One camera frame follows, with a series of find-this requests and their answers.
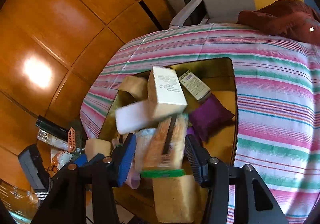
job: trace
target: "tray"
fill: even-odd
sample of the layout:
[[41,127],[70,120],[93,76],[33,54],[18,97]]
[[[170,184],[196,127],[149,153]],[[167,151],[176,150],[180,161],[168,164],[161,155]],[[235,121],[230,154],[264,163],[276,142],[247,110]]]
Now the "tray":
[[[229,122],[218,132],[212,134],[208,142],[203,144],[211,156],[215,156],[225,163],[233,165],[238,136],[238,103],[232,60],[230,58],[199,60],[171,65],[167,66],[167,68],[175,69],[178,77],[190,70],[211,89],[212,93],[220,100],[226,109],[235,114],[232,122]],[[148,79],[149,74],[150,71],[146,71],[136,74],[135,76]],[[182,90],[188,102],[185,112],[189,113],[196,109],[199,103],[184,87],[182,87]],[[116,138],[115,111],[119,107],[134,102],[136,102],[136,100],[129,93],[118,91],[98,138],[108,141]],[[188,161],[184,161],[182,167],[187,174],[192,174]],[[201,189],[199,186],[197,190],[199,194],[199,209],[196,214],[195,223],[200,223],[206,203],[207,189]],[[140,185],[137,190],[132,190],[129,186],[124,185],[121,188],[114,188],[114,197],[121,206],[134,215],[143,218],[151,224],[158,223],[151,189],[143,188],[143,185]]]

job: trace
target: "brown fabric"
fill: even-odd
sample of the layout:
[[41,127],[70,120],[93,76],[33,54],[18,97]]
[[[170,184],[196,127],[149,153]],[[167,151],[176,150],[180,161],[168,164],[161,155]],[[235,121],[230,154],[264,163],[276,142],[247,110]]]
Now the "brown fabric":
[[320,15],[300,0],[279,0],[258,11],[242,11],[238,23],[269,35],[320,45]]

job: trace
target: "screw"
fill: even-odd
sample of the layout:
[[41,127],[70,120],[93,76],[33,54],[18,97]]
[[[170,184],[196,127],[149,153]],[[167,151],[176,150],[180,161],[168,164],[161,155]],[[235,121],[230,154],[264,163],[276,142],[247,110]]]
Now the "screw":
[[209,159],[209,162],[210,162],[210,163],[213,163],[213,164],[216,164],[216,163],[219,162],[219,159],[218,159],[218,158],[215,158],[215,157],[211,157],[211,158]]
[[111,163],[112,162],[112,158],[110,156],[106,156],[105,158],[103,158],[102,160],[104,163]]
[[71,163],[68,165],[69,170],[74,170],[75,168],[77,168],[77,165],[75,163]]
[[244,168],[246,170],[248,170],[248,171],[252,171],[253,170],[253,166],[251,164],[248,164],[248,163],[244,165]]

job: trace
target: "orange comb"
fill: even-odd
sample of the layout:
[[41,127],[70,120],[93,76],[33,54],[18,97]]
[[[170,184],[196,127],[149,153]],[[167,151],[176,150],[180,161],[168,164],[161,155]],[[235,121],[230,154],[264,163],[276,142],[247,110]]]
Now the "orange comb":
[[68,132],[68,152],[72,153],[76,149],[76,133],[73,128],[70,128]]

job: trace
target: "striped bedsheet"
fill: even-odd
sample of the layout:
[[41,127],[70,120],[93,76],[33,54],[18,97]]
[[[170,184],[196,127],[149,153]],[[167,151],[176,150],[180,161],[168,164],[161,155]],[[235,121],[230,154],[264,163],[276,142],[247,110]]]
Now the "striped bedsheet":
[[[89,138],[98,136],[127,75],[186,61],[230,57],[238,92],[235,166],[252,164],[289,223],[303,223],[320,191],[320,48],[238,24],[155,32],[125,44],[81,107]],[[229,200],[232,223],[234,190]]]

